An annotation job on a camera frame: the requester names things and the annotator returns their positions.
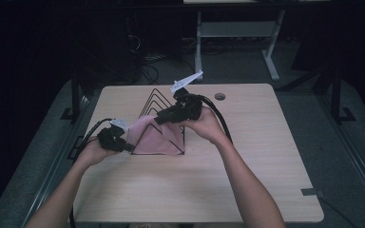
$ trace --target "person's left hand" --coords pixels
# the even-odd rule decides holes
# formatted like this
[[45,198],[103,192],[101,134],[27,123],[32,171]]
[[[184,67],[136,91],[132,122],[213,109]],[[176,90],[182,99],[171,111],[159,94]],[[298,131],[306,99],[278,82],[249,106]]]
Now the person's left hand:
[[97,137],[90,137],[87,140],[85,149],[79,155],[77,163],[89,168],[91,165],[100,163],[108,156],[119,154],[120,152],[103,149]]

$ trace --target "person's right forearm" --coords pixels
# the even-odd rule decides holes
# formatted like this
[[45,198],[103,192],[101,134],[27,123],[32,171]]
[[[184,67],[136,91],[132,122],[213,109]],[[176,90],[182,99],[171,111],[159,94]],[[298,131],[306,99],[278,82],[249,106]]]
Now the person's right forearm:
[[221,153],[241,217],[247,227],[284,227],[275,201],[234,145],[227,137],[221,137],[215,146]]

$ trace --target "person's left forearm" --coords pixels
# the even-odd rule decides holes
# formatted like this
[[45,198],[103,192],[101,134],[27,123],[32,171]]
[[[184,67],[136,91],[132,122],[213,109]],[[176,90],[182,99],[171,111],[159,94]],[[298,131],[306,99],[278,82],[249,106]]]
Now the person's left forearm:
[[26,227],[65,227],[82,176],[87,169],[85,164],[76,162]]

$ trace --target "folded cloth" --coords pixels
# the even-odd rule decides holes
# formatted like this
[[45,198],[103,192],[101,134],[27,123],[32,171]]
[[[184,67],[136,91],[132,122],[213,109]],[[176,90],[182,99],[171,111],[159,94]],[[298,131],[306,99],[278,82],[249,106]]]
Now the folded cloth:
[[132,154],[183,154],[180,127],[172,123],[158,125],[154,119],[154,116],[142,116],[129,127],[126,143],[135,146]]

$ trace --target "white desk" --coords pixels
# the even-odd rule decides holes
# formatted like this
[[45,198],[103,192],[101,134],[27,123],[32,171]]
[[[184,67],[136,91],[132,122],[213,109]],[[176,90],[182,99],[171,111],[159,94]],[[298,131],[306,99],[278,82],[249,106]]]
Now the white desk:
[[[169,85],[106,87],[88,130],[104,118],[140,115],[157,87],[174,103]],[[234,145],[270,191],[285,221],[318,222],[323,212],[275,93],[269,85],[189,85],[221,111]],[[214,95],[222,92],[224,101]],[[216,147],[185,130],[185,155],[122,153],[90,167],[74,203],[76,221],[242,222]]]

